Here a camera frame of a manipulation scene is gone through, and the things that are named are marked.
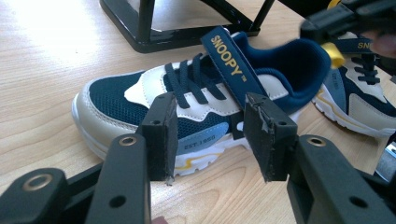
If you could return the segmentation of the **red and black shoe rack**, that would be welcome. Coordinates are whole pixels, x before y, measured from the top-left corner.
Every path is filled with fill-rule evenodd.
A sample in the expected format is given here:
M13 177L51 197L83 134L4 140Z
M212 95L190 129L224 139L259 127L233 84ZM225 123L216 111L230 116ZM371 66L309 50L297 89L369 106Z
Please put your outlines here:
M198 45L200 38L216 25L158 30L152 27L154 8L160 0L99 0L103 11L113 21L134 50L151 53L161 50L185 48ZM263 0L254 18L249 19L229 0L199 0L220 14L228 24L224 27L234 32L257 36L263 21L276 0ZM282 3L289 0L278 0Z

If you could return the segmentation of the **navy and white sneaker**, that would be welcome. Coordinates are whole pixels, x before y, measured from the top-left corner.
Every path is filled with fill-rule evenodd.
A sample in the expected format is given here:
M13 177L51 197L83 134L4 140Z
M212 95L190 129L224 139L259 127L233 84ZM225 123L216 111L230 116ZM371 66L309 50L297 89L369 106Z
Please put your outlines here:
M346 59L330 71L313 99L315 107L329 119L351 131L372 137L396 133L396 106L385 97L377 76L377 56L371 40L346 33L334 44Z
M295 39L255 49L244 33L217 27L202 38L204 52L132 74L90 81L75 97L72 115L90 150L104 158L111 141L134 133L156 97L177 101L176 175L205 169L227 148L243 146L245 96L262 94L293 116L318 92L331 69L316 42Z

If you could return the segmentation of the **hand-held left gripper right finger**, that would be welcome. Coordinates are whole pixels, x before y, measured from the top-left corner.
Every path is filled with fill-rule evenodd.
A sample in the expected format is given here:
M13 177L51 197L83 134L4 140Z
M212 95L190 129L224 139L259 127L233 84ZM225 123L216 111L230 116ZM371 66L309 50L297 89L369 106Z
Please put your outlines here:
M243 132L265 182L287 179L287 149L294 145L297 124L268 97L246 96Z

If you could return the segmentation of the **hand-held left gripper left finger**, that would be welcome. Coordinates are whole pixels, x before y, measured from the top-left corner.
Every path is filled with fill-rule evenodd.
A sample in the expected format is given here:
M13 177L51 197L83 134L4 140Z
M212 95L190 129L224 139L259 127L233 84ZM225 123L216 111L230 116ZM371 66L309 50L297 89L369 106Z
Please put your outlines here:
M146 139L149 179L173 182L178 137L177 99L172 92L154 99L137 132Z

